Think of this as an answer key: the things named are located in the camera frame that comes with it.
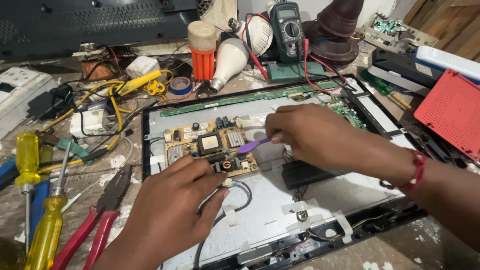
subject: white wall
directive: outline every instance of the white wall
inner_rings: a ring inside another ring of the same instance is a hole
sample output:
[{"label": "white wall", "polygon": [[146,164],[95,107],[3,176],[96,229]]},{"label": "white wall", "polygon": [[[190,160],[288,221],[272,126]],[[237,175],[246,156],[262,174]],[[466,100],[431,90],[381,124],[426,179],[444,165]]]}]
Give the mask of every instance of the white wall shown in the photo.
[{"label": "white wall", "polygon": [[[295,0],[299,5],[300,17],[302,21],[310,21],[317,18],[317,14],[322,11],[333,0]],[[405,0],[364,0],[363,9],[359,16],[357,27],[361,27],[375,13],[389,15],[398,5],[403,5]],[[245,20],[246,13],[262,13],[265,11],[267,0],[238,0],[239,19]]]}]

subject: perforated tray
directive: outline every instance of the perforated tray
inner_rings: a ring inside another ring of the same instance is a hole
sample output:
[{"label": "perforated tray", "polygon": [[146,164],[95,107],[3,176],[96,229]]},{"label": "perforated tray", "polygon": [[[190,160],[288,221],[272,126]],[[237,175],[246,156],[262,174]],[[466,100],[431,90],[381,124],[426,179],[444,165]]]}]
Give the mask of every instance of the perforated tray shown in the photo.
[{"label": "perforated tray", "polygon": [[415,117],[475,161],[480,160],[480,88],[447,69]]}]

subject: red plier handle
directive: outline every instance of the red plier handle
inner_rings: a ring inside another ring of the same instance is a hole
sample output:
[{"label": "red plier handle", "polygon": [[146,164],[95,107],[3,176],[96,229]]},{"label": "red plier handle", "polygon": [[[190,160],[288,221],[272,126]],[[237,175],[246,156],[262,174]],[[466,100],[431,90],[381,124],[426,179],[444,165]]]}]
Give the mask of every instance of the red plier handle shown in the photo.
[{"label": "red plier handle", "polygon": [[59,255],[55,258],[52,267],[50,270],[64,270],[67,268],[68,263],[71,258],[80,247],[80,245],[85,241],[90,232],[95,228],[97,223],[98,213],[95,206],[90,206],[88,208],[88,216],[83,221],[82,225],[78,230],[73,234],[73,236],[68,240],[67,244],[60,251]]},{"label": "red plier handle", "polygon": [[120,215],[120,211],[105,211],[100,218],[100,224],[93,239],[92,249],[88,253],[87,261],[83,270],[90,270],[98,257],[102,254],[105,244],[110,234],[110,229],[115,219]]}]

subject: cork lid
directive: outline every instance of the cork lid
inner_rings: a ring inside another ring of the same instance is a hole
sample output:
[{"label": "cork lid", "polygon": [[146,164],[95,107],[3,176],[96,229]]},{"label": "cork lid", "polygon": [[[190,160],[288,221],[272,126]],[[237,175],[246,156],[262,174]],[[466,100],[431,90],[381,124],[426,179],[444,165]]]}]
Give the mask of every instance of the cork lid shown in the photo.
[{"label": "cork lid", "polygon": [[188,41],[196,50],[208,51],[216,46],[216,29],[213,24],[194,21],[188,25]]}]

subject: blue electrical tape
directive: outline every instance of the blue electrical tape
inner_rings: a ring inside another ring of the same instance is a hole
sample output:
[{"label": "blue electrical tape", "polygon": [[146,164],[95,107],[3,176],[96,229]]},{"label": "blue electrical tape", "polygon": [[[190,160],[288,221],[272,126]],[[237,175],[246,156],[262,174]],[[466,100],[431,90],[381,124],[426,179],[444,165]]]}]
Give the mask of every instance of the blue electrical tape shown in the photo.
[{"label": "blue electrical tape", "polygon": [[177,96],[190,93],[192,88],[192,82],[187,77],[178,77],[170,82],[170,91]]}]

